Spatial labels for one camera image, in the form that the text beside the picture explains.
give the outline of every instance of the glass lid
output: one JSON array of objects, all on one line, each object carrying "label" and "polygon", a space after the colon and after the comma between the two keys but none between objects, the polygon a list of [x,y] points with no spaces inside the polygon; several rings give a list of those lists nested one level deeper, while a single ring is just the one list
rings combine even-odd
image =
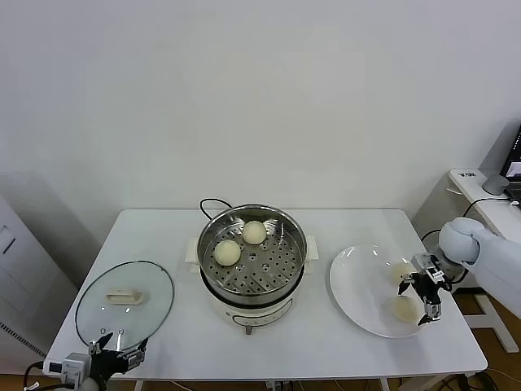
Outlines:
[{"label": "glass lid", "polygon": [[76,330],[88,345],[113,332],[106,349],[126,350],[154,334],[169,314],[174,287],[149,261],[118,265],[96,279],[76,309]]}]

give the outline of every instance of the computer monitor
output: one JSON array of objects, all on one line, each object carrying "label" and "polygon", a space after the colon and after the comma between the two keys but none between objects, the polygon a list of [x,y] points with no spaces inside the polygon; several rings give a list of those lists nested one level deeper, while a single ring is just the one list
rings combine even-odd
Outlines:
[{"label": "computer monitor", "polygon": [[521,182],[521,128],[506,158],[501,175],[511,182]]}]

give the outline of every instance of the robotic arm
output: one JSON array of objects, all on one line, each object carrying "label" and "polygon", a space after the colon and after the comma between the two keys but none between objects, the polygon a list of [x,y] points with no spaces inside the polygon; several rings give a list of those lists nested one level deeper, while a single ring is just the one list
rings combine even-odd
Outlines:
[{"label": "robotic arm", "polygon": [[410,285],[425,306],[419,324],[440,319],[438,291],[452,290],[453,277],[471,271],[478,284],[521,318],[521,244],[494,235],[483,224],[466,217],[446,223],[439,245],[432,253],[416,254],[413,265],[418,273],[402,275],[402,294]]},{"label": "robotic arm", "polygon": [[137,348],[119,352],[104,349],[113,333],[89,345],[89,354],[72,353],[61,364],[52,362],[49,370],[60,373],[63,384],[80,391],[105,391],[115,373],[126,373],[145,361],[148,338]]}]

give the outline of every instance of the floor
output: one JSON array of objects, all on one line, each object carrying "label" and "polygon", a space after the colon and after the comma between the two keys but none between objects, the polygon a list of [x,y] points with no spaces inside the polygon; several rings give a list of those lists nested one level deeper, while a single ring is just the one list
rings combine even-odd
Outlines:
[{"label": "floor", "polygon": [[[461,311],[464,314],[479,314],[479,307],[472,295],[462,294],[455,296]],[[517,344],[521,346],[521,320],[517,319],[511,312],[506,310],[502,305],[493,301],[494,307],[509,328],[512,336]],[[521,353],[508,354],[503,350],[501,344],[496,338],[492,330],[473,330],[476,340],[479,342],[481,349],[484,351],[488,360],[488,367],[503,371],[514,378],[521,380]],[[520,383],[515,383],[503,375],[493,371],[488,374],[494,379],[500,391],[518,391],[521,389]],[[53,384],[54,379],[34,376],[41,385]],[[344,391],[379,391],[380,385],[378,380],[339,380],[338,384]],[[194,391],[266,391],[263,382],[182,382],[182,385]],[[288,391],[341,391],[334,381],[303,381],[300,387],[299,382],[294,384],[295,390]],[[393,379],[389,381],[391,391],[395,391],[399,386],[399,380]],[[471,385],[479,387],[479,383],[471,380]],[[453,391],[458,391],[456,380],[449,382],[449,386]],[[22,389],[22,377],[11,375],[0,375],[0,390],[2,391],[20,391]],[[433,391],[451,391],[443,384],[437,384],[431,388]],[[111,391],[132,391],[134,390],[133,381],[112,381],[109,385]],[[181,388],[169,382],[150,381],[146,382],[143,387],[144,391],[182,391]]]}]

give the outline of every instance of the white cabinet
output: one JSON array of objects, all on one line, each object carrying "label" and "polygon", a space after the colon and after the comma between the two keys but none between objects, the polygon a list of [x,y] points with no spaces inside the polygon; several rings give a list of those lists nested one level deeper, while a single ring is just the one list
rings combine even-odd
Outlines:
[{"label": "white cabinet", "polygon": [[23,373],[43,359],[76,294],[0,197],[0,373]]}]

